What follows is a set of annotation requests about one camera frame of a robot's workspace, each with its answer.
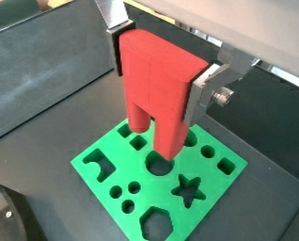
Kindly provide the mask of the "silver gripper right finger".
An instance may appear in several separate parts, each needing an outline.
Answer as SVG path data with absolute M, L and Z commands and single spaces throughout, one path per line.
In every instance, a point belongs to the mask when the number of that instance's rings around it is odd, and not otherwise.
M 213 63 L 193 79 L 188 93 L 182 121 L 192 126 L 206 108 L 216 103 L 228 104 L 233 91 L 226 85 L 240 80 L 257 63 L 258 59 L 222 43 L 217 54 L 217 63 Z

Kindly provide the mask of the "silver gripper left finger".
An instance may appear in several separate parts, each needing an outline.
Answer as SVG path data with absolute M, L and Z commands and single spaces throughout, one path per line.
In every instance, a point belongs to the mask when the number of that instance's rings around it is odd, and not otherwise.
M 104 23 L 106 24 L 106 39 L 109 52 L 113 60 L 113 67 L 117 76 L 121 76 L 121 62 L 118 50 L 118 36 L 136 27 L 134 22 L 128 18 L 122 0 L 94 0 Z

